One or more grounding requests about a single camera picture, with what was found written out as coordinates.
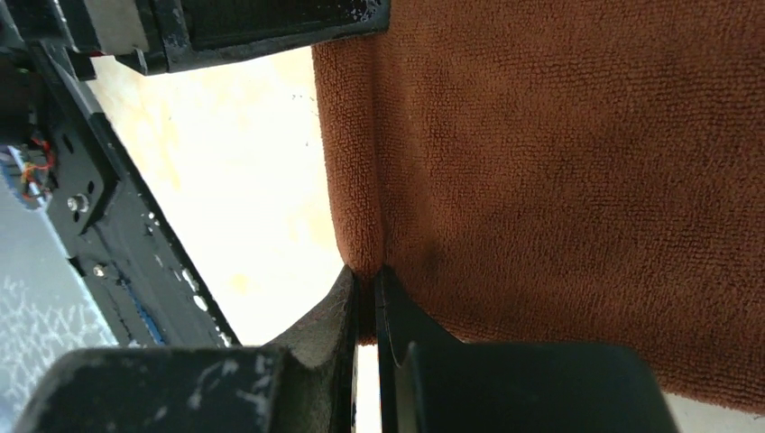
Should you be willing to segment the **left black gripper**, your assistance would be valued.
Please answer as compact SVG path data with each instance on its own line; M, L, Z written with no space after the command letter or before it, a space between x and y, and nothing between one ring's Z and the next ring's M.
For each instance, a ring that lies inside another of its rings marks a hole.
M3 1L1 45L42 46L79 81L112 56L142 75L384 32L390 0Z

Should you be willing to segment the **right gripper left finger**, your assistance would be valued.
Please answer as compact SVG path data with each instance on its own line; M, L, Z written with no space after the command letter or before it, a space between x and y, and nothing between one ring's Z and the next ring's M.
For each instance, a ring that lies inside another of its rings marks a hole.
M262 346L98 348L42 377L18 432L352 432L358 283Z

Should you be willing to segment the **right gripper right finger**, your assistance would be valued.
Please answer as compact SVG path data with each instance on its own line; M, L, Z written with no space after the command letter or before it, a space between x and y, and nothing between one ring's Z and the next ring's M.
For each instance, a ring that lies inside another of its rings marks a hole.
M673 432L650 368L591 343L460 341L389 268L374 280L386 432Z

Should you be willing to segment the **brown towel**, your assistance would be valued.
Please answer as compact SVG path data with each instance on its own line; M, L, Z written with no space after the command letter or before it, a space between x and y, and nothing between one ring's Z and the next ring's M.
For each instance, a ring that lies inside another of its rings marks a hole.
M468 340L764 411L764 4L395 1L313 48L336 241Z

